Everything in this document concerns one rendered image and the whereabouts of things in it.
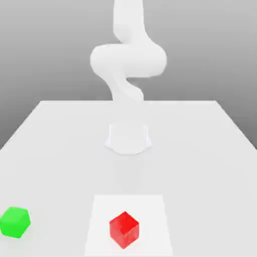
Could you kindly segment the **small red cube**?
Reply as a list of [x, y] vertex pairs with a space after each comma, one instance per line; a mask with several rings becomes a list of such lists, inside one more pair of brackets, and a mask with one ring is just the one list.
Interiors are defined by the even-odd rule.
[[109, 222], [110, 237], [125, 249], [139, 238], [140, 224], [126, 211]]

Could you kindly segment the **small green cube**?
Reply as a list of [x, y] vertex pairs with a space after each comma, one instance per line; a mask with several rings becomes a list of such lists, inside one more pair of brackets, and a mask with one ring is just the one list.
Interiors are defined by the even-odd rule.
[[0, 232], [4, 236], [21, 238], [30, 224], [31, 220], [27, 209], [9, 207], [0, 218]]

